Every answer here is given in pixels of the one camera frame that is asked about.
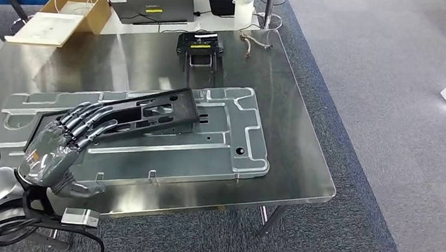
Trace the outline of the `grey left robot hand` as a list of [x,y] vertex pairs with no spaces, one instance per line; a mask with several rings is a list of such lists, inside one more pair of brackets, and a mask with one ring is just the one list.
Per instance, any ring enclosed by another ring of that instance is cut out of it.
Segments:
[[63,198],[83,199],[105,193],[103,184],[79,183],[70,168],[91,143],[117,126],[115,119],[94,126],[113,111],[112,105],[84,102],[50,121],[28,145],[25,160],[17,169],[20,178]]

